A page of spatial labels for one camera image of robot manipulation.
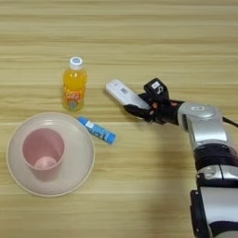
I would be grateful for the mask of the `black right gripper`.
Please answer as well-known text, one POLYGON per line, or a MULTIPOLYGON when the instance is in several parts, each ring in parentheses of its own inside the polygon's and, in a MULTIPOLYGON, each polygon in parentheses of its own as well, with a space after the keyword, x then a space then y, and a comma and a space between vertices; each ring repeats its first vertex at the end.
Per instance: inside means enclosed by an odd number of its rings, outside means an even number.
POLYGON ((155 101, 147 93, 141 93, 139 97, 142 108, 151 108, 149 110, 141 109, 136 105, 128 104, 124 106, 128 113, 144 121, 152 121, 160 125, 172 124, 177 126, 179 124, 178 111, 183 101, 174 99, 155 101))

